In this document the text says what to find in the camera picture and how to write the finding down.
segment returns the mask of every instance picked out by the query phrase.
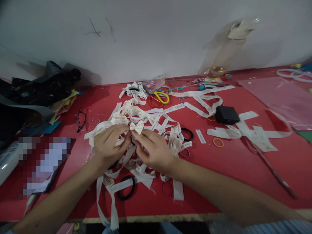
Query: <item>red tabletop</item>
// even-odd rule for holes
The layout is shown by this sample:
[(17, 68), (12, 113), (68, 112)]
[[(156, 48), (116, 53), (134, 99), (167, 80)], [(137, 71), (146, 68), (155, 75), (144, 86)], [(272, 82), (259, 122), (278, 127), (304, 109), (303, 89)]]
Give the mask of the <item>red tabletop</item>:
[[(236, 71), (233, 72), (233, 80), (248, 79), (249, 77), (274, 77), (276, 68)], [(166, 81), (169, 86), (179, 86), (185, 81)], [(61, 185), (66, 179), (79, 170), (89, 159), (90, 145), (84, 140), (84, 134), (93, 130), (95, 126), (106, 121), (114, 110), (117, 102), (124, 102), (130, 97), (118, 96), (126, 84), (110, 84), (89, 87), (76, 101), (67, 113), (62, 114), (60, 125), (51, 135), (44, 137), (71, 137), (75, 139), (71, 155), (60, 166), (52, 190)], [(186, 88), (186, 91), (195, 91), (198, 88)], [(267, 108), (251, 93), (243, 87), (236, 87), (217, 93), (224, 100), (225, 106), (233, 106), (237, 113), (254, 111), (259, 117), (246, 120), (249, 128), (252, 125), (260, 125), (264, 130), (279, 130), (267, 115)], [(179, 98), (170, 96), (170, 101), (164, 108), (179, 104)], [(192, 97), (185, 97), (186, 101), (204, 111), (204, 108)], [(77, 114), (80, 107), (87, 110), (88, 130), (77, 133)], [(139, 105), (143, 110), (152, 109), (147, 103)], [(292, 190), (301, 198), (293, 199), (287, 191), (277, 182), (267, 165), (250, 147), (245, 138), (223, 139), (224, 147), (217, 148), (213, 145), (213, 136), (207, 135), (208, 128), (222, 127), (221, 124), (211, 122), (199, 116), (188, 108), (183, 108), (168, 114), (172, 119), (178, 121), (181, 127), (190, 129), (194, 133), (193, 147), (188, 148), (191, 156), (184, 160), (212, 169), (242, 181), (286, 204), (294, 209), (312, 208), (312, 146), (302, 137), (293, 133), (289, 137), (281, 139), (270, 139), (271, 143), (278, 149), (265, 153), (266, 158), (278, 171), (281, 177), (290, 185)], [(200, 129), (207, 144), (201, 144), (195, 133)], [(130, 174), (123, 169), (115, 179), (115, 183)], [(18, 169), (15, 169), (6, 182), (0, 187), (0, 221), (20, 220), (25, 211), (26, 202), (18, 199), (18, 189), (22, 188), (21, 180), (18, 178)], [(173, 195), (164, 195), (161, 192), (162, 181), (159, 173), (154, 179), (151, 190), (142, 183), (137, 184), (133, 196), (127, 201), (120, 201), (116, 197), (116, 208), (118, 216), (145, 216), (145, 215), (173, 215), (173, 214), (206, 214), (216, 213), (219, 210), (197, 192), (183, 185), (184, 201), (174, 201)], [(35, 201), (38, 204), (47, 194), (39, 196)], [(111, 197), (102, 188), (100, 206), (106, 217), (111, 215)], [(90, 187), (76, 208), (70, 215), (70, 219), (99, 217), (96, 206), (96, 183)]]

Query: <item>black charger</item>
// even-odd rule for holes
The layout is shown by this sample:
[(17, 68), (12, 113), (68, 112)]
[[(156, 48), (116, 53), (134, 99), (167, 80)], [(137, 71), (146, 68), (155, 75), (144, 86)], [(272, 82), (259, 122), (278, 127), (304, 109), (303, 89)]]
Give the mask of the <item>black charger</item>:
[(218, 106), (214, 116), (215, 120), (221, 124), (233, 125), (240, 121), (234, 107)]

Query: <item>white wall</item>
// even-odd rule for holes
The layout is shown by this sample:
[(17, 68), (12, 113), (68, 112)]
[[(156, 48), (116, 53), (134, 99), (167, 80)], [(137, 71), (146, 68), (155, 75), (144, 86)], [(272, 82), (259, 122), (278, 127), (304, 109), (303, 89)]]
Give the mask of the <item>white wall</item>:
[[(34, 79), (47, 60), (79, 67), (86, 84), (197, 74), (245, 16), (260, 24), (231, 70), (303, 62), (312, 57), (311, 9), (310, 0), (2, 0), (0, 76)], [(93, 31), (88, 17), (100, 37), (83, 35)]]

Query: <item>pink plastic sheet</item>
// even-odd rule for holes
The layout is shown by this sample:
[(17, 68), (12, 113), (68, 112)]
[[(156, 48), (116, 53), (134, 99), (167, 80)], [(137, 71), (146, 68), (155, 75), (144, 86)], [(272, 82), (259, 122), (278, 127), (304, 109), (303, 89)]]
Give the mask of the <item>pink plastic sheet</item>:
[(268, 108), (283, 116), (297, 131), (312, 130), (312, 95), (281, 78), (239, 81)]

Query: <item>orange rubber band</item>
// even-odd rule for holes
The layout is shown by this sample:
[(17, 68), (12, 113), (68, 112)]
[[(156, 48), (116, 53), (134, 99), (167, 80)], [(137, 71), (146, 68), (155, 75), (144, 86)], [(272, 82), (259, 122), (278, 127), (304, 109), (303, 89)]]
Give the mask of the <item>orange rubber band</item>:
[[(222, 145), (221, 146), (217, 146), (216, 144), (215, 144), (215, 140), (219, 140), (219, 141), (221, 141), (221, 143), (222, 143)], [(223, 143), (223, 141), (220, 139), (220, 138), (214, 138), (214, 145), (216, 146), (216, 147), (223, 147), (224, 146), (224, 143)]]
[(211, 119), (209, 119), (209, 117), (207, 117), (207, 119), (210, 120), (211, 122), (214, 122), (214, 121), (215, 121), (215, 118), (214, 118), (214, 120), (211, 120)]

